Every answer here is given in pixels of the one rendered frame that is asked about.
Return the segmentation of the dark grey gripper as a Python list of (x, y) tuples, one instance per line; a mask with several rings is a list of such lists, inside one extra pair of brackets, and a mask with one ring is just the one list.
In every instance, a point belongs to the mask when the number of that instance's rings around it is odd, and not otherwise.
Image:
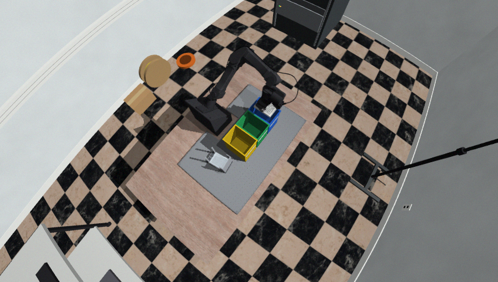
[(265, 108), (267, 107), (267, 105), (265, 103), (263, 103), (264, 98), (265, 97), (263, 97), (263, 95), (262, 95), (262, 97), (260, 97), (259, 100), (257, 101), (257, 103), (255, 104), (255, 106), (258, 107), (261, 112), (265, 112), (265, 110), (266, 110)]

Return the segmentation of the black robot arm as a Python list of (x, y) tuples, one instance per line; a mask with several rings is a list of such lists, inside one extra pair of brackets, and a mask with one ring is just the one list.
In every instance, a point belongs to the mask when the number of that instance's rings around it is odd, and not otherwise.
[[(196, 109), (201, 113), (205, 114), (220, 108), (216, 104), (217, 99), (223, 98), (225, 95), (226, 88), (230, 83), (230, 80), (236, 73), (236, 71), (246, 63), (246, 60), (259, 71), (261, 76), (266, 81), (263, 86), (262, 95), (264, 98), (263, 103), (267, 106), (272, 102), (276, 109), (281, 109), (284, 104), (284, 98), (286, 94), (276, 87), (281, 82), (280, 76), (270, 69), (253, 51), (253, 49), (243, 46), (237, 51), (233, 52), (229, 57), (229, 63), (221, 76), (219, 82), (212, 88), (210, 94), (207, 96), (206, 103), (204, 105), (197, 106)], [(253, 51), (252, 51), (253, 50)], [(246, 59), (246, 60), (245, 60)], [(274, 85), (276, 84), (276, 85)], [(271, 97), (270, 97), (271, 95)], [(268, 98), (268, 99), (266, 99)], [(270, 99), (269, 99), (270, 98)], [(271, 102), (270, 102), (271, 101)], [(215, 105), (214, 105), (215, 104)]]

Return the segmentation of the green open bin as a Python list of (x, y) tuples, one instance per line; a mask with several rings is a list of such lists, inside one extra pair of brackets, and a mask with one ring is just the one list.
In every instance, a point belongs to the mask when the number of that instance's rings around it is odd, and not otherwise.
[(267, 122), (263, 121), (249, 110), (243, 114), (236, 125), (258, 140), (256, 147), (258, 147), (266, 137), (268, 127), (270, 126)]

